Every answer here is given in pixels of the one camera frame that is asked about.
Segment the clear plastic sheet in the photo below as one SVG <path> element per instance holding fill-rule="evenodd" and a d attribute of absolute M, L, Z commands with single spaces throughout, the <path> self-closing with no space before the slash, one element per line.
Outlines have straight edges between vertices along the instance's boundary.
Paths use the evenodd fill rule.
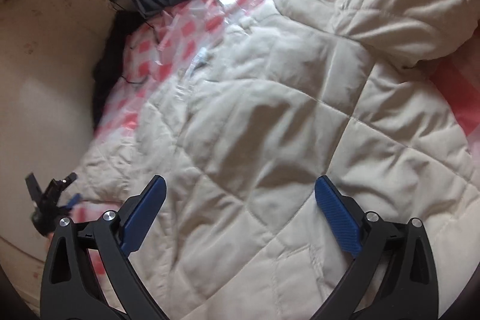
<path fill-rule="evenodd" d="M 202 61 L 207 49 L 221 39 L 226 26 L 237 23 L 263 1 L 190 0 L 162 12 L 141 26 L 125 47 L 125 78 L 118 81 L 110 94 L 97 139 L 132 134 L 142 105 L 159 84 L 174 72 L 179 73 L 184 84 L 188 84 L 191 71 Z M 440 91 L 445 92 L 447 80 L 441 77 L 432 80 Z M 180 96 L 183 88 L 178 86 Z M 480 102 L 480 91 L 475 91 Z M 449 103 L 469 136 L 470 147 L 478 151 L 480 160 L 480 117 L 475 114 L 480 112 L 480 103 L 466 100 L 467 106 L 464 103 Z"/>

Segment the white blanket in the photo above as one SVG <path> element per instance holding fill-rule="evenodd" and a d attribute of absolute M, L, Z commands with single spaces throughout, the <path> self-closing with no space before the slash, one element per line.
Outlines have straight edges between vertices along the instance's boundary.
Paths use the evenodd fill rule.
<path fill-rule="evenodd" d="M 480 0 L 267 1 L 161 86 L 134 138 L 93 145 L 70 193 L 125 200 L 164 176 L 130 260 L 172 320 L 299 320 L 351 262 L 315 203 L 327 174 L 365 211 L 424 221 L 443 313 L 480 259 L 480 180 L 411 67 L 453 52 L 479 17 Z"/>

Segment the silver screw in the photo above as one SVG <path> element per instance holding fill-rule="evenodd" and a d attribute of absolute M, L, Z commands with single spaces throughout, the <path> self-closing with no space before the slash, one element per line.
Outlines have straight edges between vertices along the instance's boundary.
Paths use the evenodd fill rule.
<path fill-rule="evenodd" d="M 367 220 L 370 221 L 371 223 L 376 223 L 379 218 L 380 217 L 378 217 L 378 215 L 373 211 L 369 211 L 367 213 Z"/>
<path fill-rule="evenodd" d="M 112 220 L 115 218 L 116 215 L 117 215 L 117 214 L 116 214 L 114 211 L 106 211 L 106 212 L 103 214 L 103 219 L 104 219 L 105 221 L 112 221 Z"/>
<path fill-rule="evenodd" d="M 414 218 L 414 219 L 412 219 L 412 225 L 413 225 L 414 227 L 421 228 L 421 226 L 422 226 L 423 224 L 422 224 L 422 221 L 421 221 L 420 219 Z"/>
<path fill-rule="evenodd" d="M 60 226 L 67 226 L 68 224 L 70 224 L 70 219 L 68 217 L 63 217 L 60 220 Z"/>

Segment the mattress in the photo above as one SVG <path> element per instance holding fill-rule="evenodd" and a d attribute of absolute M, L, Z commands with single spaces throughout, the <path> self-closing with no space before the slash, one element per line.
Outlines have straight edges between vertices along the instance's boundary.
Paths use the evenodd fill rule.
<path fill-rule="evenodd" d="M 328 174 L 364 210 L 423 219 L 443 313 L 480 258 L 479 16 L 479 0 L 179 5 L 130 38 L 124 72 L 145 83 L 118 82 L 69 192 L 123 202 L 165 177 L 130 260 L 170 318 L 307 319 L 351 262 L 314 202 Z"/>

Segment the folded blanket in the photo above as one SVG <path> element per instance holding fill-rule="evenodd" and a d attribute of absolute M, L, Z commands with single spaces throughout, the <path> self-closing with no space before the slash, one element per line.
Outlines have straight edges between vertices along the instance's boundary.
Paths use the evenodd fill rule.
<path fill-rule="evenodd" d="M 124 200 L 164 176 L 130 260 L 172 320 L 309 319 L 352 260 L 315 203 L 327 174 L 364 210 L 424 221 L 443 313 L 479 263 L 480 176 L 412 67 L 479 17 L 480 0 L 266 1 L 161 85 L 135 136 L 92 146 L 70 192 Z"/>

